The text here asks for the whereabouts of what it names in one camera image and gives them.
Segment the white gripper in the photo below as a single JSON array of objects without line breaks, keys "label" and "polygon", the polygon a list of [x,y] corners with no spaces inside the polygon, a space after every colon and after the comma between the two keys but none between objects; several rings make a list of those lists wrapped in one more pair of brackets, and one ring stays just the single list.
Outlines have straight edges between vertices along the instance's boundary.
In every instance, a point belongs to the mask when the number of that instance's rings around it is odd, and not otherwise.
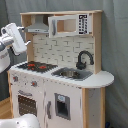
[{"label": "white gripper", "polygon": [[12,46],[15,55],[19,55],[27,50],[27,45],[30,41],[24,42],[20,35],[20,27],[17,27],[15,23],[10,23],[1,29],[2,36],[0,40],[5,46]]}]

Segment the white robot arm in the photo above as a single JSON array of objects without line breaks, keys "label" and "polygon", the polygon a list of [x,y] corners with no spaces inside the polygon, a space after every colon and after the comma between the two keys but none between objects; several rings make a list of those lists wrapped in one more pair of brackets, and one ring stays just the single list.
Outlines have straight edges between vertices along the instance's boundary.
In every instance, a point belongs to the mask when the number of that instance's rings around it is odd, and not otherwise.
[{"label": "white robot arm", "polygon": [[29,41],[24,42],[20,35],[20,27],[10,23],[1,29],[0,36],[0,73],[8,71],[11,67],[8,49],[12,48],[15,55],[27,50]]}]

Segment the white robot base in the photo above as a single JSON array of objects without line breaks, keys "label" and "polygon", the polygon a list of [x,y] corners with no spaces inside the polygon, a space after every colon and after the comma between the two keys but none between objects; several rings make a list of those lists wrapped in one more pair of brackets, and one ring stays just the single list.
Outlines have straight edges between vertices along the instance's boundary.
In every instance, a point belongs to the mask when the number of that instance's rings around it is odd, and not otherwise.
[{"label": "white robot base", "polygon": [[41,128],[37,117],[25,114],[13,119],[0,119],[0,128]]}]

